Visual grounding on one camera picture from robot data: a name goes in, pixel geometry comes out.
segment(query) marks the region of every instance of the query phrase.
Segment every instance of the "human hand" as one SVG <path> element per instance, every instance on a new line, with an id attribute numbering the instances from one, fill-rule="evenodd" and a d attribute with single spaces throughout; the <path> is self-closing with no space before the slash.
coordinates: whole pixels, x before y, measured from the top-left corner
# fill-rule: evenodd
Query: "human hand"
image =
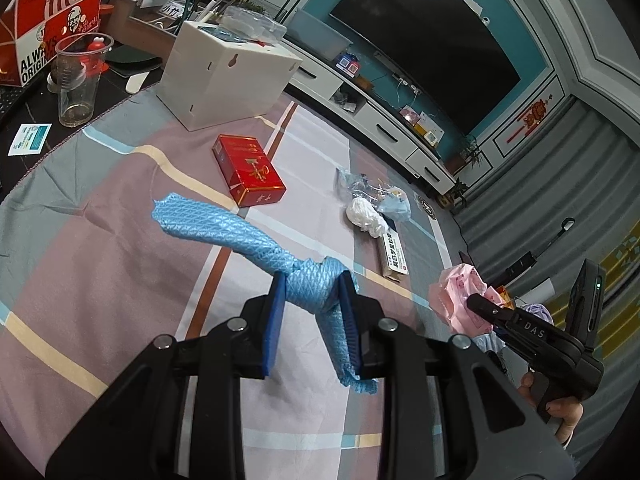
<path id="1" fill-rule="evenodd" d="M 536 401 L 531 397 L 533 379 L 533 373 L 527 372 L 524 374 L 520 380 L 518 392 L 535 410 Z M 578 422 L 580 422 L 584 408 L 575 397 L 565 397 L 564 399 L 556 399 L 548 402 L 546 412 L 551 416 L 562 418 L 562 424 L 558 428 L 558 431 L 556 431 L 556 438 L 560 441 L 560 444 L 564 444 L 569 440 Z"/>

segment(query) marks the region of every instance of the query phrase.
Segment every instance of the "blue cloth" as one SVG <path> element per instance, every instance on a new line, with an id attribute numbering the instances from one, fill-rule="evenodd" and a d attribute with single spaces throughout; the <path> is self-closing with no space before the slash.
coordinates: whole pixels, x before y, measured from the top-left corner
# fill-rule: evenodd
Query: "blue cloth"
<path id="1" fill-rule="evenodd" d="M 299 260 L 275 240 L 229 211 L 171 193 L 156 201 L 152 212 L 162 230 L 178 238 L 228 247 L 272 274 L 279 270 L 287 277 L 287 301 L 316 316 L 322 339 L 338 379 L 356 392 L 374 394 L 376 381 L 361 380 L 349 359 L 342 313 L 335 282 L 348 270 L 340 260 L 327 257 L 317 263 Z M 353 283 L 358 288 L 353 273 Z"/>

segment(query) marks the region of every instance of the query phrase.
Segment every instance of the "tablecloth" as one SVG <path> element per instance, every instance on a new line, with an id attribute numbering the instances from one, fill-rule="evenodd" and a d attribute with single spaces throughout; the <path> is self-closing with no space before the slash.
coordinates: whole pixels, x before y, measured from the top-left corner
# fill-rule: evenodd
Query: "tablecloth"
<path id="1" fill-rule="evenodd" d="M 221 133 L 257 137 L 281 202 L 238 211 L 211 153 Z M 0 205 L 0 421 L 36 468 L 156 335 L 207 333 L 268 290 L 238 254 L 164 234 L 151 211 L 170 192 L 237 212 L 299 258 L 339 258 L 387 315 L 446 338 L 426 301 L 448 259 L 437 221 L 412 203 L 398 224 L 410 275 L 382 278 L 375 241 L 346 219 L 338 167 L 420 198 L 286 94 L 261 118 L 187 132 L 150 88 L 47 155 Z M 376 477 L 383 384 L 375 396 L 341 386 L 310 314 L 287 304 L 272 375 L 241 389 L 248 479 Z"/>

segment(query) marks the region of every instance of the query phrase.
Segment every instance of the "white plastic bag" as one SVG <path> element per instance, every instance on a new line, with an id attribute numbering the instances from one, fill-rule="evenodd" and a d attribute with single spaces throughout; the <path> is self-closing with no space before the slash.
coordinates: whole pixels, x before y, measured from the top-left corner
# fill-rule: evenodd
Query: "white plastic bag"
<path id="1" fill-rule="evenodd" d="M 347 206 L 347 218 L 362 231 L 368 231 L 374 238 L 380 238 L 389 231 L 385 219 L 373 209 L 365 198 L 354 198 Z"/>

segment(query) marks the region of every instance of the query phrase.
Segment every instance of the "clear plastic cup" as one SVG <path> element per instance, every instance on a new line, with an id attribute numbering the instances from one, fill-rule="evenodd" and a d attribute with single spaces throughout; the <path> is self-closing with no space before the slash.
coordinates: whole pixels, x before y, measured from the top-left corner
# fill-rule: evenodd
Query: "clear plastic cup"
<path id="1" fill-rule="evenodd" d="M 98 32 L 68 36 L 56 45 L 58 117 L 63 126 L 77 128 L 94 116 L 104 57 L 112 46 L 113 38 Z"/>

